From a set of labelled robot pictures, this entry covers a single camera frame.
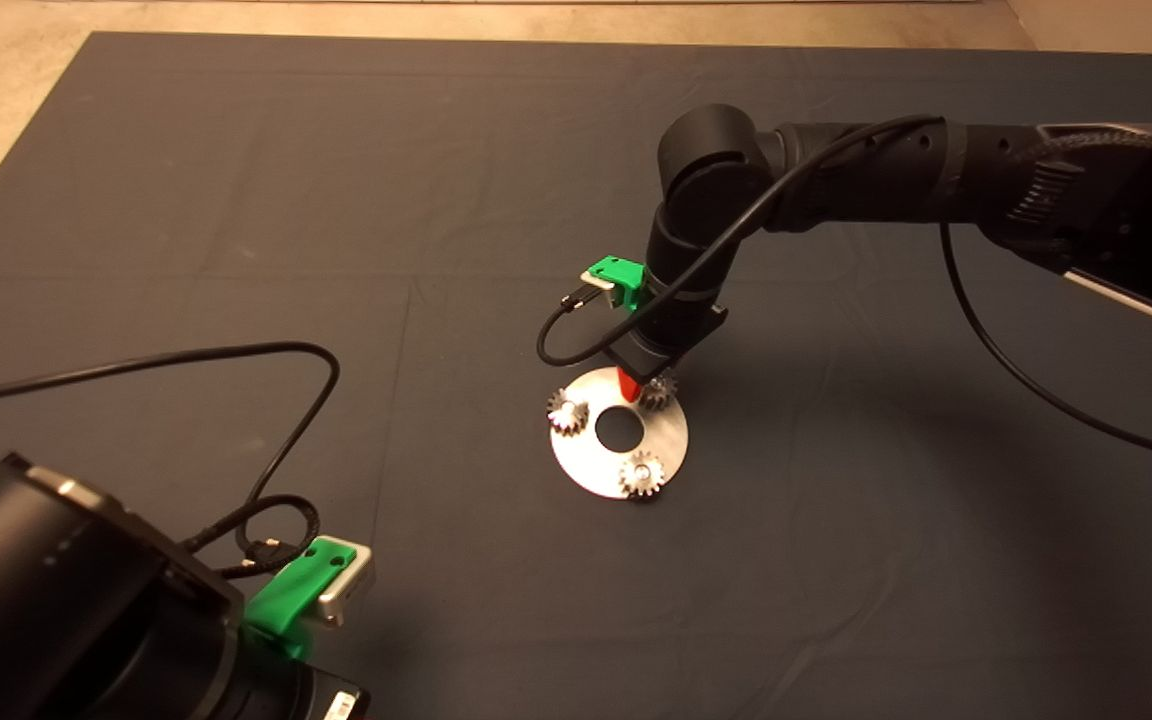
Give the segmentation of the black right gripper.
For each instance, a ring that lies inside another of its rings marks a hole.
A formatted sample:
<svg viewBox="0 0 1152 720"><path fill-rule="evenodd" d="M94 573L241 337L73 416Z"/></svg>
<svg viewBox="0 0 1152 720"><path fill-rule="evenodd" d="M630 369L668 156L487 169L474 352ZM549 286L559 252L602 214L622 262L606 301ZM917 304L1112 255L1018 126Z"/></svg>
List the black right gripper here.
<svg viewBox="0 0 1152 720"><path fill-rule="evenodd" d="M604 355L620 369L620 396L627 404L639 401L641 382L664 376L692 348L726 323L728 310L721 305L684 305L679 318L637 323L635 327L604 348Z"/></svg>

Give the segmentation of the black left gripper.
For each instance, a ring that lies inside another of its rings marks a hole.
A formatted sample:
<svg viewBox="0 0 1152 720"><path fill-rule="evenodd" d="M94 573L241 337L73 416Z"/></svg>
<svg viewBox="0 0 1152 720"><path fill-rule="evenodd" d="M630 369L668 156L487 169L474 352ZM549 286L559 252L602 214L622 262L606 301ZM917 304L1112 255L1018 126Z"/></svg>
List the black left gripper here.
<svg viewBox="0 0 1152 720"><path fill-rule="evenodd" d="M247 670L236 697L238 719L365 719L372 700L353 680L308 665Z"/></svg>

